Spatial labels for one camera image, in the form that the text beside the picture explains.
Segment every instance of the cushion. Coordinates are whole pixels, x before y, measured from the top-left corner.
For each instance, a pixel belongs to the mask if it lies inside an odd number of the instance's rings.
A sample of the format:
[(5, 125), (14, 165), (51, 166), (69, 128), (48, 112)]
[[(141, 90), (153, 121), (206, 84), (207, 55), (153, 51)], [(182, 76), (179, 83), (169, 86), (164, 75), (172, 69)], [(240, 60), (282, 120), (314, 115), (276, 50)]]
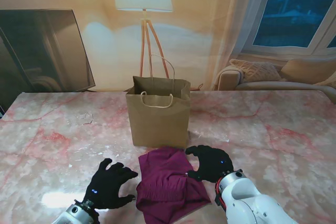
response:
[(336, 72), (331, 75), (327, 80), (316, 83), (319, 86), (331, 86), (336, 89)]
[(336, 57), (329, 59), (293, 59), (280, 71), (288, 81), (314, 84), (327, 80), (336, 71)]
[(276, 68), (269, 62), (251, 62), (231, 59), (230, 63), (244, 72), (243, 82), (279, 81), (281, 79)]

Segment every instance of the pink marble countertop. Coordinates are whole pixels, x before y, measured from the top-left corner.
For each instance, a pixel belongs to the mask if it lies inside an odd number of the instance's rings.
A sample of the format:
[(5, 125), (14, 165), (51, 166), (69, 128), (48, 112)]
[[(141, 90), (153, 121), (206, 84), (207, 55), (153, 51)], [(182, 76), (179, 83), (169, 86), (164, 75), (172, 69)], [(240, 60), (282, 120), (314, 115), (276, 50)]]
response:
[[(189, 145), (229, 153), (258, 189), (302, 223), (336, 223), (336, 106), (319, 91), (193, 92)], [(82, 200), (110, 157), (139, 173), (125, 93), (23, 93), (0, 120), (0, 223), (49, 223)], [(197, 168), (195, 157), (188, 157)], [(214, 185), (204, 183), (210, 198)], [(132, 202), (101, 223), (144, 223)], [(225, 223), (214, 202), (179, 224)]]

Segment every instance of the wall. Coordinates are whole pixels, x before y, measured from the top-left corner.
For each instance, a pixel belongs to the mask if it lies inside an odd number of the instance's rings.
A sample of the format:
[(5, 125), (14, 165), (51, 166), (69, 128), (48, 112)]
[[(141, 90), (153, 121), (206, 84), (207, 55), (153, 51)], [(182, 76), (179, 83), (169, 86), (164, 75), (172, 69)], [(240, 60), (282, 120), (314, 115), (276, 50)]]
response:
[[(148, 13), (176, 78), (194, 87), (212, 79), (214, 67), (208, 66), (215, 66), (225, 46), (222, 37), (230, 2), (172, 0), (172, 13)], [(139, 74), (141, 12), (116, 10), (114, 0), (0, 0), (0, 9), (73, 9), (96, 82), (94, 90), (125, 90), (132, 86), (131, 77)], [(159, 52), (155, 43), (152, 52)], [(160, 60), (153, 68), (156, 76), (164, 76)], [(144, 75), (148, 74), (145, 61)]]

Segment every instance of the beige couch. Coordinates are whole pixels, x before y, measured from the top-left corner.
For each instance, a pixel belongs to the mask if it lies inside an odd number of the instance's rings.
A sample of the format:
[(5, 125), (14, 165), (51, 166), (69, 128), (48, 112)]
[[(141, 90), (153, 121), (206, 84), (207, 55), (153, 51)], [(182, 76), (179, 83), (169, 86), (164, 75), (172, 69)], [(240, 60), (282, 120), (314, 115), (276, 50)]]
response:
[(336, 89), (313, 85), (329, 78), (336, 71), (336, 57), (329, 59), (293, 59), (285, 66), (274, 65), (287, 81), (258, 81), (243, 83), (244, 73), (236, 67), (223, 69), (214, 90), (320, 90), (336, 103)]

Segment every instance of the folded garment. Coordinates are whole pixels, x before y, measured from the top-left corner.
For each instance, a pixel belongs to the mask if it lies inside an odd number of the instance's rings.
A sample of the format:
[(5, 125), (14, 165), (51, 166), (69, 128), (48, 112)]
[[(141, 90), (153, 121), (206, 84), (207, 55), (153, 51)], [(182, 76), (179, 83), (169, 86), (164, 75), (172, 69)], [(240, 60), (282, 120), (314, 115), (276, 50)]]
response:
[(140, 156), (139, 163), (136, 205), (147, 224), (173, 223), (211, 202), (203, 183), (186, 177), (193, 168), (183, 150), (156, 149)]

